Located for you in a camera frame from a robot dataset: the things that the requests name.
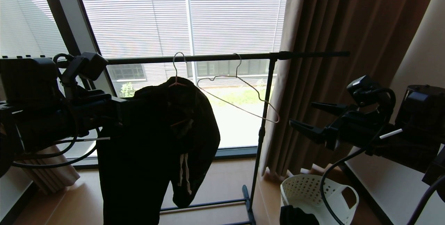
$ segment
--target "drawstring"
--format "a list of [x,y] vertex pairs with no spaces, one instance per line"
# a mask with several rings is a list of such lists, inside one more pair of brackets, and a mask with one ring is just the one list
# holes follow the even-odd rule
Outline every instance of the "drawstring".
[[187,165],[187,161],[189,159],[189,154],[181,154],[179,157],[179,183],[178,186],[181,187],[183,184],[183,161],[186,162],[186,181],[187,181],[187,192],[189,192],[189,195],[192,194],[192,190],[190,188],[190,182],[189,182],[189,166]]

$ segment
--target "clothing rack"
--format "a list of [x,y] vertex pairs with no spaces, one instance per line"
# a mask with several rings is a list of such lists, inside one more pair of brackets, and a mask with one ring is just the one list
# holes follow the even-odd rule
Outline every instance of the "clothing rack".
[[[240,56],[243,60],[257,60],[257,59],[269,59],[270,60],[269,73],[267,76],[266,95],[264,98],[264,100],[266,102],[264,103],[264,108],[262,111],[263,119],[261,122],[261,127],[259,129],[259,135],[258,135],[258,149],[257,149],[257,153],[256,153],[251,194],[249,196],[247,186],[243,185],[241,190],[243,192],[244,198],[227,200],[227,201],[214,201],[214,202],[208,202],[208,203],[193,204],[193,205],[188,206],[187,208],[183,208],[183,209],[191,209],[191,208],[198,208],[198,207],[216,206],[216,205],[222,205],[222,204],[244,202],[244,204],[246,205],[249,220],[246,222],[236,222],[236,223],[229,223],[229,224],[224,224],[224,225],[247,225],[247,224],[256,225],[255,217],[254,217],[253,209],[252,209],[252,204],[253,204],[253,197],[255,194],[256,179],[258,177],[259,157],[261,156],[262,142],[264,141],[264,136],[266,134],[266,120],[265,120],[265,118],[267,116],[267,107],[268,107],[267,102],[269,101],[269,98],[270,98],[270,91],[272,88],[272,76],[273,76],[273,72],[274,72],[274,68],[275,68],[275,63],[277,62],[277,60],[288,60],[288,59],[293,59],[293,58],[305,58],[305,57],[348,57],[349,52],[340,51],[340,52],[296,53],[296,52],[282,51],[282,52],[277,52],[277,53],[265,53],[265,54],[240,54]],[[178,56],[175,58],[175,62],[185,62],[185,61],[187,61],[187,62],[205,62],[205,61],[224,61],[224,60],[239,60],[239,59],[240,59],[240,57],[238,57],[238,55],[234,55],[234,54],[189,56],[189,57],[185,57],[185,60],[184,60],[184,57]],[[110,60],[108,60],[109,65],[164,63],[164,62],[173,62],[173,57],[141,57],[141,58],[110,59]],[[180,209],[180,208],[178,208],[178,207],[165,208],[165,209],[161,209],[161,212],[178,210],[178,209]]]

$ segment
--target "curtain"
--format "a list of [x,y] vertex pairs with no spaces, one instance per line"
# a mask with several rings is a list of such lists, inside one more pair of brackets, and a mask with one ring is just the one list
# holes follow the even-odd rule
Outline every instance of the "curtain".
[[[6,99],[3,83],[0,79],[0,101]],[[51,146],[38,152],[38,154],[50,154],[60,152],[57,146]],[[65,156],[53,158],[18,161],[18,163],[46,165],[66,162]],[[65,187],[73,185],[80,178],[72,165],[50,169],[23,169],[25,173],[37,184],[44,194],[55,193]]]
[[270,102],[283,121],[266,126],[263,176],[266,171],[272,178],[299,174],[348,154],[350,145],[330,151],[294,131],[287,120],[324,127],[335,117],[310,108],[310,102],[353,103],[346,86],[365,74],[389,87],[429,1],[287,0],[282,51],[350,51],[351,56],[278,62]]

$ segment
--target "laundry basket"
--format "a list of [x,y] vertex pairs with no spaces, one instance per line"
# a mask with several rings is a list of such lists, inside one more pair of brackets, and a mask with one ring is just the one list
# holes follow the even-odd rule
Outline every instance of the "laundry basket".
[[[307,214],[314,214],[320,225],[337,225],[332,215],[327,210],[320,196],[321,176],[297,175],[287,178],[281,184],[281,201],[284,206],[292,205],[300,208]],[[356,195],[356,204],[350,209],[342,192],[349,187]],[[326,179],[324,181],[324,195],[329,206],[337,217],[345,224],[351,223],[359,203],[356,190],[348,185],[338,184]]]

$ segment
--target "clothes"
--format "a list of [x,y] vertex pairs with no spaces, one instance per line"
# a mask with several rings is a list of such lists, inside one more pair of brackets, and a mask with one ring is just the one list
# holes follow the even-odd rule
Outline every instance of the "clothes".
[[184,208],[205,178],[220,141],[215,116],[191,81],[178,78],[186,87],[169,87],[174,82],[135,92],[131,125],[100,132],[111,137],[97,141],[104,224],[158,224],[170,181],[174,203]]
[[306,214],[292,205],[283,206],[280,210],[280,225],[319,225],[313,214]]

